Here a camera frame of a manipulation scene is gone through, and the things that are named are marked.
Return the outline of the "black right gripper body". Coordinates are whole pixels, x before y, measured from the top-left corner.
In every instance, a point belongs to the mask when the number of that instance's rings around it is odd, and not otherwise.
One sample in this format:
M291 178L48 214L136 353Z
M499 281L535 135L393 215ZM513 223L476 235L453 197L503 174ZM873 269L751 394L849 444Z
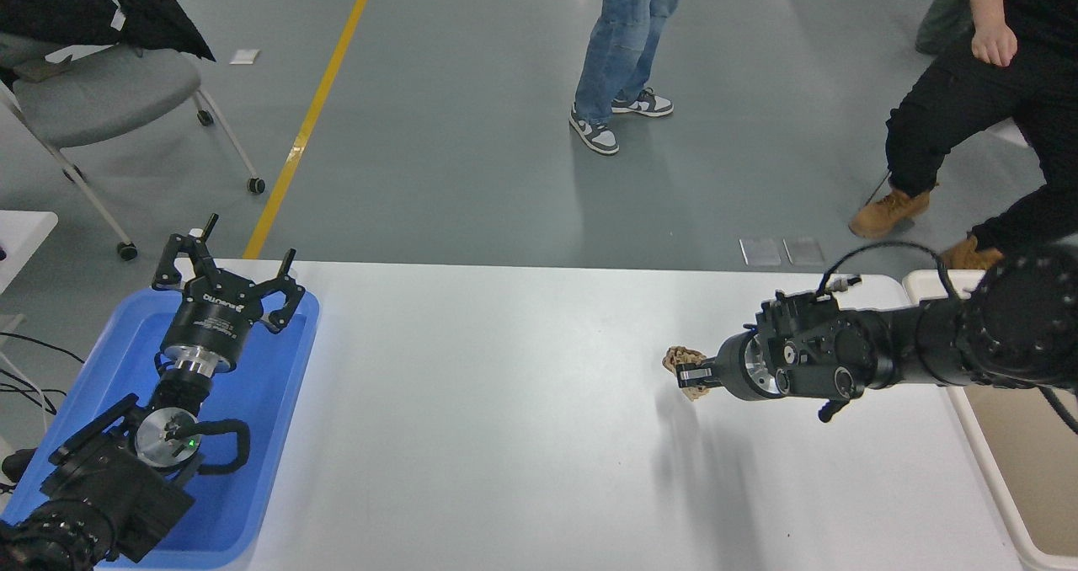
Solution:
M744 363L744 353L752 342L752 333L744 332L728 338L721 345L716 359L718 368L716 377L723 387L743 401L755 401L757 391L752 387L750 372Z

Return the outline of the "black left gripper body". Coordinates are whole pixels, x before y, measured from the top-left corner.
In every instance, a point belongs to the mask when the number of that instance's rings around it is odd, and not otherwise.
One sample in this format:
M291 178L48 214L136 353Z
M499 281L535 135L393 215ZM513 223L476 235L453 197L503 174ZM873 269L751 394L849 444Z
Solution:
M162 352L177 361L184 350L201 348L218 356L218 368L234 368L263 306L255 283L241 276L208 276L189 280L172 325L162 342Z

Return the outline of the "person's hand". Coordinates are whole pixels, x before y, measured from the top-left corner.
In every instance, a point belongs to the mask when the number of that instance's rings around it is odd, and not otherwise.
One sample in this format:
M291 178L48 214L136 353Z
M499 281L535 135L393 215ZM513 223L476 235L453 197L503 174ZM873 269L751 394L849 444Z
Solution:
M975 24L971 53L977 60L1008 67L1017 55L1017 37L1006 23Z

